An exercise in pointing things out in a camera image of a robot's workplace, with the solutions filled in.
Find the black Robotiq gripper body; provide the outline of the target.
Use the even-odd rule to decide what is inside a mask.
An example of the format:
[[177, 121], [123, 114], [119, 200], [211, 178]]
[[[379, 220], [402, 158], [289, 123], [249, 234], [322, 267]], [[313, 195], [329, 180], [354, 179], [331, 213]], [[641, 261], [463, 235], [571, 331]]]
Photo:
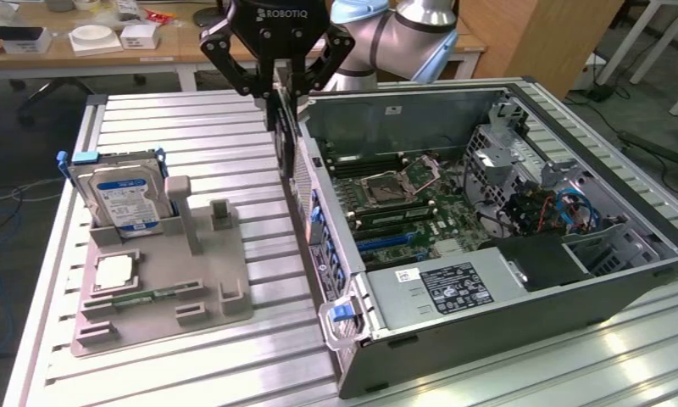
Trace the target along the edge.
[[330, 21], [323, 1], [231, 1], [227, 25], [257, 62], [306, 64]]

